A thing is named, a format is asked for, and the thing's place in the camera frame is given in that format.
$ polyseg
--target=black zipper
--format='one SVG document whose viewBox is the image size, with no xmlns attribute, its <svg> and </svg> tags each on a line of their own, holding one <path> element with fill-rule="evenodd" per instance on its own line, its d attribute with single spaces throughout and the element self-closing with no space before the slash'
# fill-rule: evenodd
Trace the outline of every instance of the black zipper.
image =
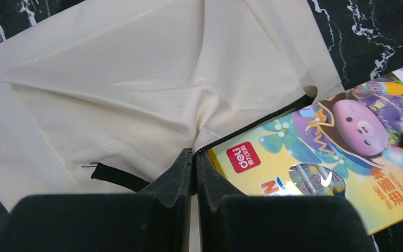
<svg viewBox="0 0 403 252">
<path fill-rule="evenodd" d="M 271 114 L 265 115 L 264 117 L 262 117 L 259 120 L 257 120 L 255 122 L 253 122 L 253 123 L 241 128 L 240 130 L 237 130 L 237 131 L 235 131 L 235 132 L 233 132 L 233 133 L 231 133 L 231 134 L 229 134 L 227 136 L 224 136 L 223 138 L 220 138 L 220 139 L 218 139 L 218 140 L 216 140 L 216 141 L 214 141 L 214 142 L 212 142 L 212 143 L 210 143 L 210 144 L 208 144 L 206 146 L 203 146 L 202 148 L 198 149 L 194 153 L 194 157 L 196 155 L 199 155 L 202 152 L 205 152 L 205 151 L 211 149 L 212 147 L 214 147 L 216 145 L 219 145 L 219 144 L 221 144 L 223 142 L 226 142 L 231 138 L 234 138 L 234 137 L 236 137 L 236 136 L 238 136 L 238 135 L 240 135 L 242 133 L 245 133 L 248 130 L 253 129 L 254 127 L 257 127 L 257 126 L 261 125 L 262 123 L 264 123 L 264 122 L 266 122 L 268 120 L 271 120 L 271 119 L 273 119 L 273 118 L 275 118 L 277 116 L 280 116 L 281 114 L 283 114 L 283 113 L 285 113 L 285 112 L 287 112 L 287 111 L 289 111 L 291 109 L 295 109 L 295 108 L 296 109 L 301 109 L 303 107 L 311 105 L 313 103 L 313 100 L 314 100 L 314 97 L 309 97 L 307 95 L 304 95 L 300 99 L 298 99 L 297 101 L 289 104 L 288 106 L 285 106 L 282 109 L 279 109 L 278 111 L 273 112 Z"/>
</svg>

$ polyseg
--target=cream fabric bag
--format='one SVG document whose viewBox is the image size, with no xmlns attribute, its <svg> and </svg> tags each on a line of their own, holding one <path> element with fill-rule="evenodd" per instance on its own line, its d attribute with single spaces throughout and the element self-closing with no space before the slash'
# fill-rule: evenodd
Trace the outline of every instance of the cream fabric bag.
<svg viewBox="0 0 403 252">
<path fill-rule="evenodd" d="M 0 44 L 0 201 L 128 190 L 312 92 L 343 91 L 305 0 L 86 0 Z"/>
</svg>

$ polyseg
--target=colorful card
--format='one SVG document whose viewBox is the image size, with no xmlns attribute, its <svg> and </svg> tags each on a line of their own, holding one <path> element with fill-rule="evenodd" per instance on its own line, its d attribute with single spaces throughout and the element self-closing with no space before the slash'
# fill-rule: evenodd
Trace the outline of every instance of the colorful card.
<svg viewBox="0 0 403 252">
<path fill-rule="evenodd" d="M 347 198 L 372 234 L 403 219 L 403 68 L 208 151 L 248 195 Z"/>
</svg>

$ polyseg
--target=red logo label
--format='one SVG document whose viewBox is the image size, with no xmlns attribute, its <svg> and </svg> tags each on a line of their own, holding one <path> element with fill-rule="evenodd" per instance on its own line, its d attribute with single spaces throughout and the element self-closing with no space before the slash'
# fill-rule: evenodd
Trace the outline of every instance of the red logo label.
<svg viewBox="0 0 403 252">
<path fill-rule="evenodd" d="M 260 159 L 250 142 L 241 143 L 226 151 L 234 171 L 244 172 L 260 164 Z"/>
</svg>

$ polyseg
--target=black loop strap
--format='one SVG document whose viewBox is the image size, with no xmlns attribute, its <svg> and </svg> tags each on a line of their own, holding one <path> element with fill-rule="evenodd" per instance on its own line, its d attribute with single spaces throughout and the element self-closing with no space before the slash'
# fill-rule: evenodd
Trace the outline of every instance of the black loop strap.
<svg viewBox="0 0 403 252">
<path fill-rule="evenodd" d="M 136 193 L 150 184 L 150 182 L 137 177 L 132 173 L 121 171 L 117 168 L 113 168 L 102 163 L 98 163 L 97 168 L 92 173 L 91 178 L 121 185 Z"/>
</svg>

